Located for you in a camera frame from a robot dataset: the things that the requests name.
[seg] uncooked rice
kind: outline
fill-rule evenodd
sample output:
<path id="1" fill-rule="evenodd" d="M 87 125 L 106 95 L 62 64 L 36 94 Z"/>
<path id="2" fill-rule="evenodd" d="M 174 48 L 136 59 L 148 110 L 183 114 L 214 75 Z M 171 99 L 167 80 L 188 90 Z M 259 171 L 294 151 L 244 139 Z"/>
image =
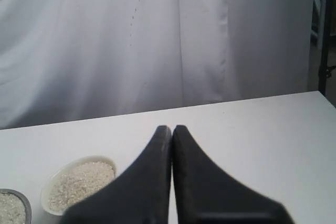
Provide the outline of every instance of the uncooked rice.
<path id="1" fill-rule="evenodd" d="M 49 207 L 55 212 L 64 212 L 105 187 L 114 177 L 113 167 L 103 162 L 76 166 L 63 174 L 51 189 Z"/>
<path id="2" fill-rule="evenodd" d="M 26 221 L 25 206 L 13 194 L 0 192 L 0 223 L 24 224 Z"/>

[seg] table surface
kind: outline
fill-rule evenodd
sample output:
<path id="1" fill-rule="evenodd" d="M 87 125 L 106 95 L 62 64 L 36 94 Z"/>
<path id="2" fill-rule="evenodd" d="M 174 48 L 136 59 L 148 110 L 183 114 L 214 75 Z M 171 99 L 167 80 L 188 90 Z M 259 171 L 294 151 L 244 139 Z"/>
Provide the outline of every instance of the table surface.
<path id="1" fill-rule="evenodd" d="M 88 155 L 121 174 L 158 125 L 186 125 L 203 150 L 250 188 L 283 203 L 296 224 L 336 220 L 336 109 L 318 92 L 0 131 L 0 188 L 25 194 L 32 224 L 57 223 L 39 201 L 47 177 Z M 170 223 L 177 223 L 174 189 Z"/>

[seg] white fabric backdrop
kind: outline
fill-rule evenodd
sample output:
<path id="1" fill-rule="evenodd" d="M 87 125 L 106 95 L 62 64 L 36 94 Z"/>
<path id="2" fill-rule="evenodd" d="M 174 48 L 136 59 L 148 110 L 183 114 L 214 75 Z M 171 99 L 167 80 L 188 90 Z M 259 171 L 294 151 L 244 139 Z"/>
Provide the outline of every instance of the white fabric backdrop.
<path id="1" fill-rule="evenodd" d="M 0 128 L 300 92 L 312 0 L 0 0 Z"/>

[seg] black metal frame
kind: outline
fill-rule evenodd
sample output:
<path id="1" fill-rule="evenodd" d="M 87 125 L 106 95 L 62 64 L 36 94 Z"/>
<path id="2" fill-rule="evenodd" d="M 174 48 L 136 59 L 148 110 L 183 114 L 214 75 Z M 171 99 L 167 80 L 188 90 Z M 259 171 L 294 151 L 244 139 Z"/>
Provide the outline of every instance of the black metal frame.
<path id="1" fill-rule="evenodd" d="M 321 63 L 319 68 L 319 91 L 326 96 L 325 90 L 327 87 L 327 79 L 331 77 L 331 71 L 336 69 L 336 66 L 328 67 L 328 53 L 329 53 L 329 40 L 330 40 L 330 24 L 332 16 L 333 0 L 325 0 L 325 17 L 323 24 L 323 38 L 322 38 L 322 51 Z"/>

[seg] bowl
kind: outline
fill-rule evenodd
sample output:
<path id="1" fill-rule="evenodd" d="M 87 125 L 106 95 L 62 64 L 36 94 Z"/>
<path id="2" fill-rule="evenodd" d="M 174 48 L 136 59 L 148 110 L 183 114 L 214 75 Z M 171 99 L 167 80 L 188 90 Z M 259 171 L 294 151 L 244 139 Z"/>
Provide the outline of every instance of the bowl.
<path id="1" fill-rule="evenodd" d="M 25 212 L 26 212 L 25 224 L 30 224 L 30 222 L 32 220 L 31 219 L 32 218 L 31 217 L 32 213 L 31 213 L 31 206 L 30 206 L 30 203 L 29 203 L 29 200 L 27 199 L 27 197 L 24 196 L 19 191 L 15 191 L 15 190 L 12 190 L 12 189 L 0 189 L 0 194 L 13 194 L 16 197 L 18 197 L 25 207 Z"/>
<path id="2" fill-rule="evenodd" d="M 55 216 L 62 216 L 63 212 L 56 212 L 50 209 L 49 207 L 49 196 L 50 196 L 50 192 L 53 188 L 53 186 L 55 185 L 55 183 L 58 181 L 58 179 L 63 175 L 68 173 L 71 169 L 73 169 L 74 167 L 81 165 L 81 164 L 85 164 L 88 162 L 103 162 L 106 164 L 109 164 L 113 167 L 114 170 L 114 174 L 117 174 L 117 170 L 116 170 L 116 165 L 114 164 L 114 161 L 111 160 L 108 157 L 104 157 L 104 156 L 88 156 L 88 157 L 83 157 L 80 158 L 78 160 L 75 160 L 69 164 L 67 164 L 66 166 L 64 166 L 61 170 L 59 170 L 57 173 L 55 173 L 54 175 L 52 175 L 51 177 L 49 177 L 42 189 L 41 192 L 41 205 L 44 211 L 48 212 L 51 215 L 55 215 Z"/>

